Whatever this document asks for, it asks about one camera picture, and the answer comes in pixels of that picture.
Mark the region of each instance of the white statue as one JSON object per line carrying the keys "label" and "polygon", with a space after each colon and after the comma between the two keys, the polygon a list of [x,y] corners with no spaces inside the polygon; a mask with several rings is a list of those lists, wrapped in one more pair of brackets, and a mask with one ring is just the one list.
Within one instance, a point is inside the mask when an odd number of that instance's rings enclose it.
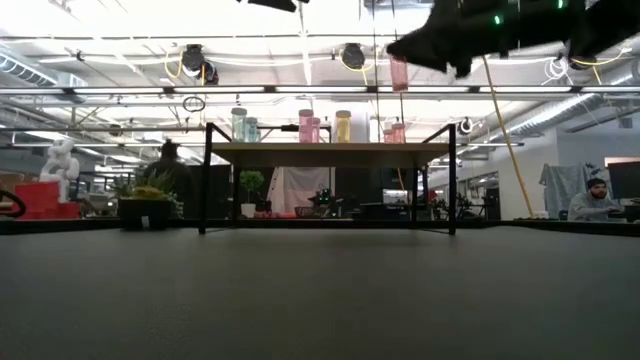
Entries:
{"label": "white statue", "polygon": [[56,181],[60,189],[58,203],[67,202],[67,192],[69,180],[75,180],[80,175],[80,163],[76,158],[71,157],[73,140],[56,140],[53,146],[47,150],[49,159],[40,171],[40,182]]}

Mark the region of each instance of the yellow bottle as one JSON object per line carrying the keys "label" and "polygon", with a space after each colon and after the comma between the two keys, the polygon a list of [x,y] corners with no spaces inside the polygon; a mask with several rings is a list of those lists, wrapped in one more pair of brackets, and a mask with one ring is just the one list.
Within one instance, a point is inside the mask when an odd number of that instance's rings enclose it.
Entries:
{"label": "yellow bottle", "polygon": [[336,135],[339,143],[348,143],[351,138],[351,112],[336,112]]}

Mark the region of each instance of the table leg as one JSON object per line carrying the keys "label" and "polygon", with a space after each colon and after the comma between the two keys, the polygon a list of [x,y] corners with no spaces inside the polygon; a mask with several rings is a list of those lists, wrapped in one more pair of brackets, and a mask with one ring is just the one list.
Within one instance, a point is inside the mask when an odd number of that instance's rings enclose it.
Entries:
{"label": "table leg", "polygon": [[449,234],[456,233],[456,198],[458,195],[458,177],[456,176],[456,127],[449,125]]}
{"label": "table leg", "polygon": [[233,226],[238,225],[238,214],[240,213],[240,169],[239,166],[233,166],[233,203],[231,206],[231,223]]}
{"label": "table leg", "polygon": [[411,169],[413,176],[413,192],[411,194],[411,227],[415,227],[418,222],[418,168],[414,165]]}
{"label": "table leg", "polygon": [[204,234],[207,232],[207,200],[209,199],[209,176],[211,174],[211,152],[213,138],[213,123],[207,123],[205,127],[205,144],[204,144],[204,164],[202,164],[202,178],[200,179],[200,224],[198,232]]}

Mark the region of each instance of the pink bottle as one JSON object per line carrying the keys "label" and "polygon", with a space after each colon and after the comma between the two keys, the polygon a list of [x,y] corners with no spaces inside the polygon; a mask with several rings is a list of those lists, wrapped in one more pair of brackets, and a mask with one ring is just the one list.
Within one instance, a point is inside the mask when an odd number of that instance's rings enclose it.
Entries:
{"label": "pink bottle", "polygon": [[311,142],[319,143],[320,142],[320,119],[313,118],[312,124],[313,124],[312,125],[313,131],[311,132]]}
{"label": "pink bottle", "polygon": [[391,68],[391,87],[394,92],[403,92],[409,89],[409,76],[407,74],[407,62],[403,57],[391,56],[389,59]]}
{"label": "pink bottle", "polygon": [[300,142],[310,143],[313,137],[313,110],[300,110],[298,116],[300,117],[300,129],[298,130]]}
{"label": "pink bottle", "polygon": [[395,123],[391,126],[393,130],[393,142],[396,144],[404,144],[406,139],[404,137],[404,125],[402,123]]}
{"label": "pink bottle", "polygon": [[393,137],[393,130],[391,129],[385,129],[383,132],[384,134],[384,143],[385,144],[393,144],[394,143],[394,137]]}

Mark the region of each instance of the jar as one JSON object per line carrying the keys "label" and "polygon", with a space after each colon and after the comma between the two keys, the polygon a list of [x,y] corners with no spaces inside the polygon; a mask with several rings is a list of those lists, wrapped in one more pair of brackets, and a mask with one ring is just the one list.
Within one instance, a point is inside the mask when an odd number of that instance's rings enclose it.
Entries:
{"label": "jar", "polygon": [[409,76],[407,74],[407,62],[404,57],[391,56],[389,65],[391,69],[391,88],[393,91],[407,91],[409,89]]}
{"label": "jar", "polygon": [[320,119],[318,118],[313,118],[312,120],[312,124],[313,124],[313,131],[311,132],[311,142],[312,143],[319,143],[320,142]]}
{"label": "jar", "polygon": [[245,120],[245,142],[260,142],[258,135],[258,119],[248,117]]}
{"label": "jar", "polygon": [[393,137],[393,130],[385,129],[382,133],[384,134],[385,144],[393,144],[395,142],[395,139]]}
{"label": "jar", "polygon": [[336,138],[339,143],[348,143],[351,139],[351,112],[336,112]]}
{"label": "jar", "polygon": [[310,143],[313,136],[313,110],[300,110],[298,116],[300,118],[298,138],[301,143]]}
{"label": "jar", "polygon": [[404,137],[404,124],[395,123],[391,126],[393,130],[393,142],[396,144],[404,144],[406,139]]}
{"label": "jar", "polygon": [[244,108],[231,109],[231,138],[235,142],[245,141],[246,117],[247,117],[247,109],[244,109]]}

